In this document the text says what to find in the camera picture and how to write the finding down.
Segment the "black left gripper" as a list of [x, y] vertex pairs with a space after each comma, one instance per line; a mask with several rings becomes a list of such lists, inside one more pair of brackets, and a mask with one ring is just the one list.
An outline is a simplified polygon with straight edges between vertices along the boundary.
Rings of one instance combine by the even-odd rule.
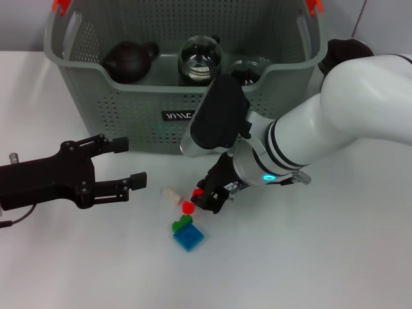
[[100, 134], [95, 139], [66, 141], [50, 157], [1, 167], [1, 207], [4, 211], [67, 199], [80, 209], [129, 200], [129, 192], [147, 186], [147, 173], [128, 178], [95, 182], [91, 158], [105, 153], [129, 151], [127, 137], [110, 141]]

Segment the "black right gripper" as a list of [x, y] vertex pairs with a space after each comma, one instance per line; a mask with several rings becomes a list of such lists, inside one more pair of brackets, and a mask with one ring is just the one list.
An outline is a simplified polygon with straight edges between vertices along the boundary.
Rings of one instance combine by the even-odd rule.
[[233, 157], [224, 152], [206, 177], [196, 184], [198, 188], [192, 192], [192, 202], [205, 211], [217, 214], [228, 199], [228, 190], [224, 187], [235, 182], [241, 183], [241, 179], [235, 171]]

